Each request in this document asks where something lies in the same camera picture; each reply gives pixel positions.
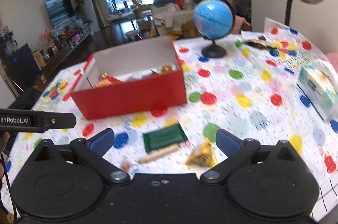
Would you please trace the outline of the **person's left hand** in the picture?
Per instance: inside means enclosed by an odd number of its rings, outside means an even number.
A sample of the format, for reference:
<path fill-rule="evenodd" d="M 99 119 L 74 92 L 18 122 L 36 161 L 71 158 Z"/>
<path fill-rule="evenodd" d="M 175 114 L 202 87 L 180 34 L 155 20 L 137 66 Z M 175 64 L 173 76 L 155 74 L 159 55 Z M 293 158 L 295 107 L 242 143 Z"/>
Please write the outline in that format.
<path fill-rule="evenodd" d="M 6 147 L 8 140 L 10 139 L 10 134 L 8 132 L 1 132 L 1 143 L 4 143 Z M 5 175 L 5 171 L 6 171 L 6 160 L 5 160 L 5 156 L 4 156 L 4 152 L 5 149 L 2 150 L 1 152 L 1 172 L 0 172 L 0 176 L 1 178 L 3 178 L 3 176 Z"/>

